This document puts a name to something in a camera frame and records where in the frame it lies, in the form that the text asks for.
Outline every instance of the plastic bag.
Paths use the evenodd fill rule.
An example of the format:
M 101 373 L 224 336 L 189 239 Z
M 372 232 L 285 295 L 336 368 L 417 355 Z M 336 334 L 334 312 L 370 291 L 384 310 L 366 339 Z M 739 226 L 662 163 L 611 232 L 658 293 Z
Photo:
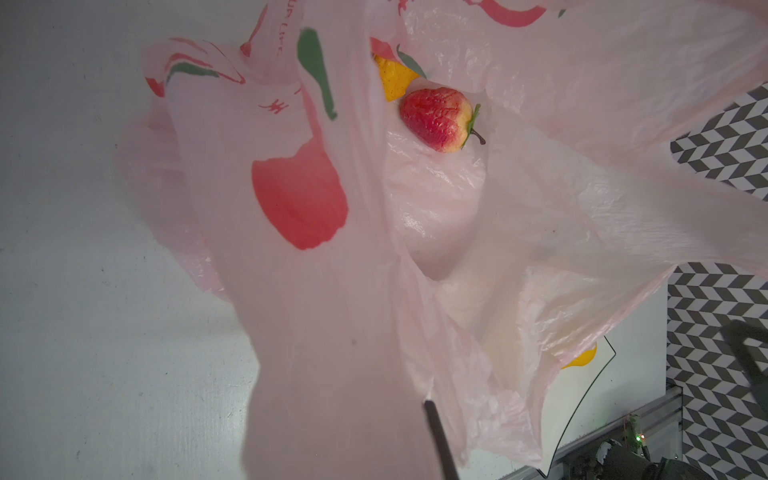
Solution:
M 766 25 L 723 2 L 529 4 L 286 0 L 240 47 L 143 53 L 156 97 L 118 163 L 252 339 L 252 477 L 438 478 L 424 398 L 457 460 L 538 466 L 559 369 L 678 263 L 768 276 L 766 205 L 668 149 L 768 78 Z M 371 50 L 482 103 L 488 144 L 415 144 Z

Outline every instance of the green leaf print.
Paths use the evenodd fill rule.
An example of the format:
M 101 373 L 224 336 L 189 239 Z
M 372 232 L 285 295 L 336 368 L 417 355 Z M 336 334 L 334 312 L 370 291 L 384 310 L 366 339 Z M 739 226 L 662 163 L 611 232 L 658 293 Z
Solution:
M 333 96 L 328 84 L 326 65 L 323 62 L 323 49 L 320 47 L 320 39 L 313 28 L 304 28 L 299 34 L 298 44 L 299 63 L 317 81 L 323 93 L 323 107 L 331 120 L 335 120 L 338 114 L 333 110 Z
M 198 67 L 197 65 L 193 65 L 191 63 L 187 63 L 184 61 L 181 63 L 177 63 L 170 68 L 168 72 L 168 76 L 165 78 L 166 85 L 168 85 L 168 82 L 170 81 L 170 77 L 177 72 L 186 73 L 190 75 L 200 75 L 201 77 L 218 77 L 219 76 L 219 74 L 216 73 L 214 70 L 211 70 L 209 68 Z
M 414 60 L 411 55 L 408 55 L 406 53 L 402 53 L 400 51 L 400 45 L 397 46 L 396 50 L 397 50 L 397 56 L 400 57 L 400 60 L 402 60 L 402 64 L 403 65 L 405 65 L 406 67 L 410 68 L 411 70 L 413 70 L 417 74 L 421 75 L 422 77 L 427 78 L 427 74 L 424 73 L 424 71 L 419 66 L 419 64 L 416 63 L 416 60 Z

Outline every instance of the geometric patterned wall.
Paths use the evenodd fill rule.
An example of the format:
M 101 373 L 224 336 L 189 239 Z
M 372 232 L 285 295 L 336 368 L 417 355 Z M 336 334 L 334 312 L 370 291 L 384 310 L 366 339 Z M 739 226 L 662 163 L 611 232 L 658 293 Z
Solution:
M 678 163 L 768 201 L 768 84 L 676 139 Z M 667 378 L 684 390 L 686 462 L 719 480 L 768 478 L 768 418 L 720 335 L 732 319 L 768 327 L 768 282 L 722 263 L 688 263 L 669 280 Z M 747 341 L 768 369 L 768 345 Z

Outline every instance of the yellow fruit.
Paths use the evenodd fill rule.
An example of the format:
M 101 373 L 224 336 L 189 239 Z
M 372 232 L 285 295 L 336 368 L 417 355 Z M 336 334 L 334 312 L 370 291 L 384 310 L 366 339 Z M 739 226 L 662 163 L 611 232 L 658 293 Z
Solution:
M 594 346 L 587 350 L 586 352 L 582 353 L 581 355 L 576 357 L 576 360 L 574 360 L 571 363 L 568 363 L 566 366 L 563 367 L 563 370 L 567 369 L 569 366 L 585 366 L 589 362 L 591 362 L 594 359 L 594 355 L 598 352 L 598 345 L 597 343 L 594 344 Z
M 384 94 L 387 101 L 397 100 L 406 94 L 408 85 L 419 77 L 419 74 L 400 63 L 373 55 L 379 65 L 379 76 L 382 78 Z

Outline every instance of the strawberry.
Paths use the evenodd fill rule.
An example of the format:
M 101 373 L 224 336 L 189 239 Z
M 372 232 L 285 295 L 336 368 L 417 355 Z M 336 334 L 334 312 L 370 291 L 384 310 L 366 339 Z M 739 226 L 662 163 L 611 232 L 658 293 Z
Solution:
M 469 134 L 477 135 L 480 145 L 485 145 L 472 129 L 479 112 L 480 104 L 473 111 L 467 97 L 446 87 L 411 92 L 400 104 L 406 127 L 434 150 L 447 154 L 461 150 Z

